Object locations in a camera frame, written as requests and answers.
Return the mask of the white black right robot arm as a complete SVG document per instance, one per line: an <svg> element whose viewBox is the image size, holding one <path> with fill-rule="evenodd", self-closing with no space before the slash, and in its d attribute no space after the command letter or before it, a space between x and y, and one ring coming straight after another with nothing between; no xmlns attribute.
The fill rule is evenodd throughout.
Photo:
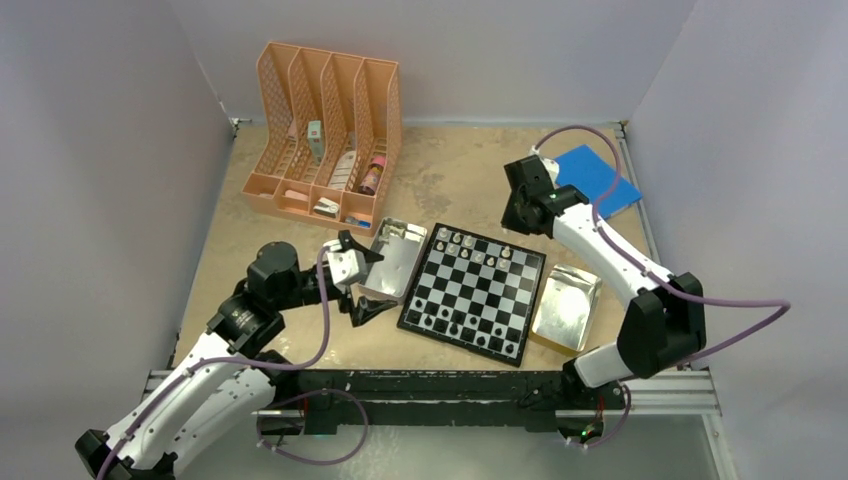
<svg viewBox="0 0 848 480"><path fill-rule="evenodd" d="M649 378L701 351L706 343L703 288L643 256L609 225L578 188L556 186L542 159L505 166L510 187L501 223L544 235L581 256L624 307L614 341L565 365L564 399L584 407L601 386ZM542 253L440 224L414 258L397 325L400 329L519 366L541 313Z"/></svg>

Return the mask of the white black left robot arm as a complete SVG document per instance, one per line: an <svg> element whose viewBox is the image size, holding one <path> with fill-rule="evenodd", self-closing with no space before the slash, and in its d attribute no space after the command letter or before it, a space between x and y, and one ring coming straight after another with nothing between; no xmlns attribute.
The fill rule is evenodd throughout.
<svg viewBox="0 0 848 480"><path fill-rule="evenodd" d="M330 304L354 314L351 287L383 254L343 230L302 269L296 248L263 245L185 358L124 418L88 430L75 450L95 479L174 479L221 433L260 407L284 409L297 399L295 373L319 362L330 344ZM268 344L284 329L284 312L322 309L316 353L290 363Z"/></svg>

